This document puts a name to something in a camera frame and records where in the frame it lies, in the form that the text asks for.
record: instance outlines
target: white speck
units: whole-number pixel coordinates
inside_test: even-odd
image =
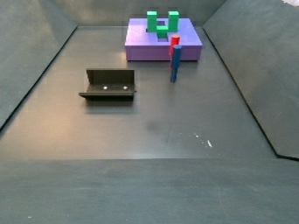
[[[211,146],[211,141],[209,140],[209,145],[210,145],[210,147],[213,148],[213,146]]]

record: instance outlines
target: blue stick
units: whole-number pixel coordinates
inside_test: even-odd
[[[181,61],[182,61],[182,52],[183,52],[183,47],[181,45],[175,45],[173,47],[173,77],[171,77],[171,82],[177,81],[178,68],[181,66]]]

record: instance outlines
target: purple block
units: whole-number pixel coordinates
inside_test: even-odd
[[[127,60],[171,60],[170,45],[174,34],[181,34],[182,60],[199,60],[202,41],[189,18],[179,19],[179,31],[169,32],[167,39],[159,39],[155,32],[146,32],[146,18],[131,18],[126,35]]]

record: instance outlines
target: green object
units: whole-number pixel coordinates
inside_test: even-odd
[[[158,25],[157,11],[147,12],[147,31],[157,32],[159,38],[167,37],[167,32],[179,31],[179,11],[169,11],[169,25]]]
[[[147,31],[157,32],[157,11],[147,12]]]
[[[169,32],[178,32],[179,28],[179,11],[169,12]]]

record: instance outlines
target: gray wall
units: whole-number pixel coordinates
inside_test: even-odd
[[[48,0],[0,0],[0,128],[77,24]]]
[[[52,0],[79,25],[127,25],[130,18],[143,18],[158,10],[167,15],[178,10],[197,25],[203,25],[226,0]]]
[[[299,158],[299,10],[229,0],[203,26],[279,155]]]

